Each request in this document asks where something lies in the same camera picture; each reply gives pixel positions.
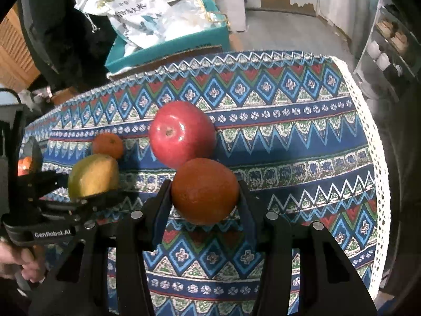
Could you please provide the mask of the left hand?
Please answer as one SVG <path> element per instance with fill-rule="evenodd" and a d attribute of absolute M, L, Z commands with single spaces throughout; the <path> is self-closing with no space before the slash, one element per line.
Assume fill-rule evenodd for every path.
<path fill-rule="evenodd" d="M 14 279 L 17 268 L 24 280 L 39 283 L 46 273 L 45 249 L 41 245 L 21 248 L 1 241 L 1 278 Z"/>

